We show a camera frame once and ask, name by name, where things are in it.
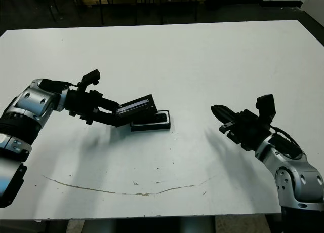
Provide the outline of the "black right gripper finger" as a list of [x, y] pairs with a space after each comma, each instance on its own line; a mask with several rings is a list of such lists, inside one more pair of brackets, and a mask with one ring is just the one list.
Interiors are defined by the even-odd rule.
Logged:
[[223, 124], [235, 120], [236, 113], [233, 111], [214, 110], [213, 115]]
[[225, 105], [213, 105], [211, 111], [215, 117], [234, 117], [236, 113]]

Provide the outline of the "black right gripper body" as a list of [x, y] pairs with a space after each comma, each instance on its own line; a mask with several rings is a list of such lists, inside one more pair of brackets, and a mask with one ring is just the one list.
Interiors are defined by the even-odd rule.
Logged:
[[235, 120], [223, 124], [219, 130], [244, 150], [257, 150], [271, 135], [269, 125], [247, 109], [236, 113]]

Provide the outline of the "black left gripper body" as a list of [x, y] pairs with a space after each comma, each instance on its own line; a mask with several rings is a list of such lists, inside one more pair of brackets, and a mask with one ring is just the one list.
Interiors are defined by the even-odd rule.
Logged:
[[64, 109], [69, 111], [72, 117], [79, 115], [88, 125], [93, 121], [104, 123], [103, 112], [98, 109], [102, 99], [103, 94], [96, 90], [89, 92], [69, 90], [64, 101]]

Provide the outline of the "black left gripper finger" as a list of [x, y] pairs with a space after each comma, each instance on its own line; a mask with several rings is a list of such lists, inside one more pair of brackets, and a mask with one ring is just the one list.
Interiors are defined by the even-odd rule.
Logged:
[[108, 111], [117, 111], [119, 109], [119, 104], [115, 101], [101, 97], [99, 99], [99, 107]]
[[93, 121], [103, 123], [106, 125], [120, 127], [131, 122], [128, 118], [121, 118], [117, 115], [113, 115], [111, 113], [105, 113], [102, 111], [97, 111], [93, 113]]

